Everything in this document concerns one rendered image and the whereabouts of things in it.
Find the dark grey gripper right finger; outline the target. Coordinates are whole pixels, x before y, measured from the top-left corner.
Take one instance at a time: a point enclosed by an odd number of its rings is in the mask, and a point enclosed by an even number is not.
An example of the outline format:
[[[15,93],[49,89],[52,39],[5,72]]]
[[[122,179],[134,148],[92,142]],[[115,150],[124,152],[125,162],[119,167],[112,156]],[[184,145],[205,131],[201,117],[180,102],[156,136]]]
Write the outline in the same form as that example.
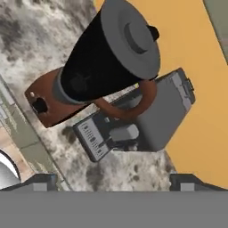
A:
[[[171,174],[170,191],[227,191],[219,186],[205,183],[193,174]]]

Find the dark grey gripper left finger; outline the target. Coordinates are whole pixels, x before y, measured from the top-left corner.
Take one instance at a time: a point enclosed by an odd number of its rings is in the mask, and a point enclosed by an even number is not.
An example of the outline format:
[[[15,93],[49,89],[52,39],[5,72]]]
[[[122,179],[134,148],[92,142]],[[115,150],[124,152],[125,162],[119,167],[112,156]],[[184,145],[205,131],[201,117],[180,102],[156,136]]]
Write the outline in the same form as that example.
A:
[[[17,183],[2,191],[57,191],[58,177],[56,174],[36,174],[23,183]]]

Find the brown blender with black jar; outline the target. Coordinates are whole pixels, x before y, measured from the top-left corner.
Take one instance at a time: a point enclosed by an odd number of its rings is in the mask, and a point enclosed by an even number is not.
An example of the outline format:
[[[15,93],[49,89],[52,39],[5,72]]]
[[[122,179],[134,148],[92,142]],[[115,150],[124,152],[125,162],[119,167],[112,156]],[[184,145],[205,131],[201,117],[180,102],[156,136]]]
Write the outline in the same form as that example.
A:
[[[46,128],[68,120],[92,103],[113,118],[136,118],[155,99],[156,77],[140,79],[123,67],[105,38],[100,10],[66,63],[38,77],[25,92],[30,107]],[[135,84],[142,90],[142,99],[133,108],[121,109],[105,100],[107,95]]]

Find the grey blender lid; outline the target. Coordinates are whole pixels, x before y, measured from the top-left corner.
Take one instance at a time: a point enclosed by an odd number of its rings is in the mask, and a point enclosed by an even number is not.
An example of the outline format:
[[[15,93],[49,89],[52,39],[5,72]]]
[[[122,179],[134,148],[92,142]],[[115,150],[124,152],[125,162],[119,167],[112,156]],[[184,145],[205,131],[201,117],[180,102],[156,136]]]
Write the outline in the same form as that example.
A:
[[[102,29],[111,51],[123,67],[140,79],[159,74],[158,29],[127,0],[104,0]]]

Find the white round object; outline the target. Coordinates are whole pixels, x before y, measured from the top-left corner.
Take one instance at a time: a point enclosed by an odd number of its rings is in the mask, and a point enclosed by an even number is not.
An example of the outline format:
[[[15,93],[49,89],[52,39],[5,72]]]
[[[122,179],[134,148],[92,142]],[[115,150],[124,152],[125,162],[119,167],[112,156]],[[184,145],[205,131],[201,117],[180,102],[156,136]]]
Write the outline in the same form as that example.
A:
[[[12,158],[0,150],[0,190],[20,183],[20,172]]]

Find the grey-green cupboard front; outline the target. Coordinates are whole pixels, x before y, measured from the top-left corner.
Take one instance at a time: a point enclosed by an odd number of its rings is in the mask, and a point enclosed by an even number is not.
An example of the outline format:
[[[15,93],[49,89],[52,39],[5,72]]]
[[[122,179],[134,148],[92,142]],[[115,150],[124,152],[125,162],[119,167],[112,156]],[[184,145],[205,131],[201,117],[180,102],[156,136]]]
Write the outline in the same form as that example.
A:
[[[56,174],[61,191],[72,191],[44,143],[0,74],[0,148],[12,156],[22,180],[32,174]]]

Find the grey coffee machine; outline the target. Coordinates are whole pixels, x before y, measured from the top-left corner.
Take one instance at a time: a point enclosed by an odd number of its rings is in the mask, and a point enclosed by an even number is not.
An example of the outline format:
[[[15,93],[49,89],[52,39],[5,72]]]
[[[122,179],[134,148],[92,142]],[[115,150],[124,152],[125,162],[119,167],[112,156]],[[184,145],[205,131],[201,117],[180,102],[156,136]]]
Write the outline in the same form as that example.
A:
[[[126,122],[101,111],[73,126],[75,135],[92,162],[110,151],[151,151],[164,149],[195,103],[194,88],[183,69],[156,79],[153,104],[135,120]]]

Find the grey-green panel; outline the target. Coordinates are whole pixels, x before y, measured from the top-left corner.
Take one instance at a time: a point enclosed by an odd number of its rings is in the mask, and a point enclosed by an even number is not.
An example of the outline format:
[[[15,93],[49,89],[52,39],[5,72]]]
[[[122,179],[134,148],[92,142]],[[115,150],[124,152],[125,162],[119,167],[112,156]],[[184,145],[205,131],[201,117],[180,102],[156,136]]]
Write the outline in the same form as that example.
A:
[[[228,0],[203,0],[228,65]]]

